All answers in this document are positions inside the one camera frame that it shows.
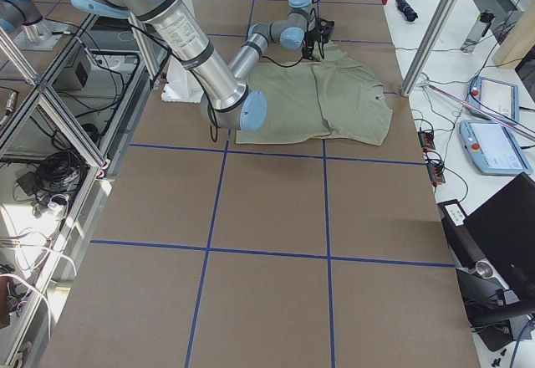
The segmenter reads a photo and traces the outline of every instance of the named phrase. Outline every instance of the cardboard table surface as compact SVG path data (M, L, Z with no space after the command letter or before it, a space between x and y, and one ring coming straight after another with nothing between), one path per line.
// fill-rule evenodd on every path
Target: cardboard table surface
M288 8L194 5L226 61ZM320 10L385 84L385 144L213 143L153 93L41 367L478 366L380 0Z

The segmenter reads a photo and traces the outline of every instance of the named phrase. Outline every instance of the tablet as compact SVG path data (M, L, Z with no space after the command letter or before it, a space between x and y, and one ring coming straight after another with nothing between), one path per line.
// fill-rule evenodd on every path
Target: tablet
M516 124L519 121L518 86L495 79L477 77L471 88L471 96L468 102L488 114ZM480 115L470 109L473 115Z
M491 121L464 120L460 131L468 155L482 174L516 176L523 171L532 174L529 162L508 128Z

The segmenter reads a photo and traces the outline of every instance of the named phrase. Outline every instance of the wire bundle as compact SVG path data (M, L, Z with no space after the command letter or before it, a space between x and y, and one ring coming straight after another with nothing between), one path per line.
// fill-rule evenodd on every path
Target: wire bundle
M77 192L84 176L85 163L80 155L71 150L56 152L35 171L35 199L46 206L54 195Z

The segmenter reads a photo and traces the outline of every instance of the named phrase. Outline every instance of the white label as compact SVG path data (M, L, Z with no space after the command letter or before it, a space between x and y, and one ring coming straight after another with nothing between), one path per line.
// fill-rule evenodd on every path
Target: white label
M465 221L465 214L459 208L456 203L445 206L446 212L450 215L451 220L455 223L456 226L462 226Z
M197 37L197 32L186 15L180 15L171 25L158 29L162 38L173 48L187 46Z

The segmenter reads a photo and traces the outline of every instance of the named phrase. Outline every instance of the robotic arm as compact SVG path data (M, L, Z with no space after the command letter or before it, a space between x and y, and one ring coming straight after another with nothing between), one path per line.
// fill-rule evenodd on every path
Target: robotic arm
M171 47L182 66L191 71L206 92L207 113L217 125L237 130L257 130L266 113L265 96L250 90L235 76L201 31L182 0L71 0L87 13L128 18L132 12L151 24Z
M286 20L251 27L248 40L228 67L201 31L182 0L71 0L87 13L128 18L132 12L149 23L171 47L184 69L205 90L203 115L212 124L236 130L257 130L266 118L267 101L262 92L250 90L245 77L270 43L298 49L310 33L317 32L312 0L288 0Z
M11 33L21 25L32 43L43 42L52 35L47 21L32 0L0 0L0 27Z

